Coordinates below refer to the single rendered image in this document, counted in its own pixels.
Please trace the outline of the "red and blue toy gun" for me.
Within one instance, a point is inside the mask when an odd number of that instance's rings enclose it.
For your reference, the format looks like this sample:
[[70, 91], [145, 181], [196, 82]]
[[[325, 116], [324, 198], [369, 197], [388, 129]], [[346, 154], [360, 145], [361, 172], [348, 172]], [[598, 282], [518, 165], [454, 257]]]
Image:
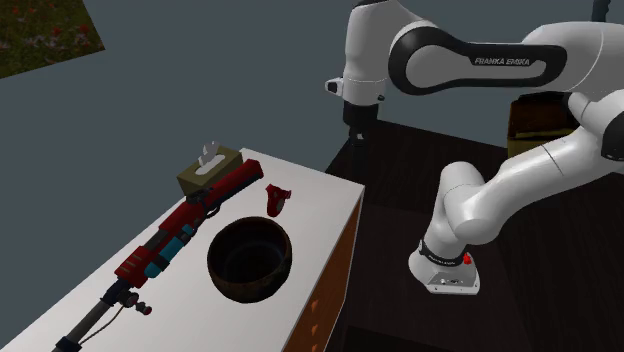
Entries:
[[80, 322], [55, 344], [52, 352], [79, 352], [82, 344], [95, 336], [91, 329], [115, 305], [121, 309], [135, 308], [143, 315], [150, 314], [152, 307], [140, 300], [138, 290], [147, 280], [166, 270], [203, 222], [216, 215], [225, 201], [263, 176], [260, 162], [248, 159], [212, 186], [187, 195], [158, 226], [157, 232], [116, 268], [116, 281]]

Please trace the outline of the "olive tissue box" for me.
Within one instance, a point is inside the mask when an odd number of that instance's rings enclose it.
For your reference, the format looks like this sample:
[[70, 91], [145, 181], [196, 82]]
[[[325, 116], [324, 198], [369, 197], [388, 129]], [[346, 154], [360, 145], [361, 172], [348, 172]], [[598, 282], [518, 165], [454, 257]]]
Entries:
[[202, 146], [197, 160], [177, 175], [177, 181], [185, 196], [207, 189], [243, 163], [238, 150], [229, 149], [212, 141]]

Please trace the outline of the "small red curved object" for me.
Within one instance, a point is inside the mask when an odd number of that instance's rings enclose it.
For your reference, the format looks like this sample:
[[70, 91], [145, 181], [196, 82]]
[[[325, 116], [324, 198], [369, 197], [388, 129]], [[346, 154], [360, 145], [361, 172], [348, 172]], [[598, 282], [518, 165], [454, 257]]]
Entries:
[[292, 191], [284, 190], [273, 184], [266, 187], [267, 191], [267, 215], [277, 217], [283, 210], [285, 201], [291, 198]]

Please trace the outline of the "white-topped chest of drawers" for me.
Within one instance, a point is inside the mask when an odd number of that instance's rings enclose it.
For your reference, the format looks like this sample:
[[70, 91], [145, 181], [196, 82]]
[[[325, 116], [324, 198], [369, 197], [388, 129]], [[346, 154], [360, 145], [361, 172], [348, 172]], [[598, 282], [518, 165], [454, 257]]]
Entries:
[[[110, 311], [80, 352], [324, 352], [345, 300], [363, 186], [249, 149], [263, 179], [228, 200], [140, 289], [153, 311]], [[240, 217], [266, 213], [266, 187], [291, 191], [276, 217], [290, 237], [290, 275], [255, 304], [225, 298], [206, 256], [215, 234]]]

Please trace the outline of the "brown cardboard box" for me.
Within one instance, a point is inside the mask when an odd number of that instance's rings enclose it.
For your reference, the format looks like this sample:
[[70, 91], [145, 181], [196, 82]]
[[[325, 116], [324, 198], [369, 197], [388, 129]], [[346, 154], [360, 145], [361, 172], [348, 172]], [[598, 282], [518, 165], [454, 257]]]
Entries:
[[560, 92], [520, 95], [510, 104], [507, 131], [509, 158], [549, 141], [569, 135], [578, 121], [564, 103]]

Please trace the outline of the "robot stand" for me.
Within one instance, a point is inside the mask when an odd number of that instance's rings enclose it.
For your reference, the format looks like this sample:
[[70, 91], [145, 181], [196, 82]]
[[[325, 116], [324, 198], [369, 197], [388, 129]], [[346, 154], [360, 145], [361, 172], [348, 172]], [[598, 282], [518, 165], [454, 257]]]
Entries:
[[624, 176], [516, 213], [472, 249], [475, 296], [428, 292], [408, 269], [441, 169], [485, 176], [499, 147], [381, 122], [371, 141], [347, 298], [326, 352], [624, 352]]

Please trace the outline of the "dark wooden bowl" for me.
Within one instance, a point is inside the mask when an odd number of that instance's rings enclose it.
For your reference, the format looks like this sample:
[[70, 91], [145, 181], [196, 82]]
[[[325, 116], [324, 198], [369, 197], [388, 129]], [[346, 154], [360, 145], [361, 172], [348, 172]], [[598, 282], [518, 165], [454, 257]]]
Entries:
[[207, 269], [216, 289], [242, 304], [274, 295], [288, 279], [292, 262], [288, 234], [277, 222], [258, 216], [225, 226], [207, 253]]

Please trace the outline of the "dark floral wall picture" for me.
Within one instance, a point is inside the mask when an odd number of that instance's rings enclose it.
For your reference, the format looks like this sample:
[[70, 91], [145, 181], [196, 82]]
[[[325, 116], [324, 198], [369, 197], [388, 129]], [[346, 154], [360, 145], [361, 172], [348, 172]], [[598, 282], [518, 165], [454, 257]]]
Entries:
[[0, 79], [104, 49], [84, 0], [0, 0]]

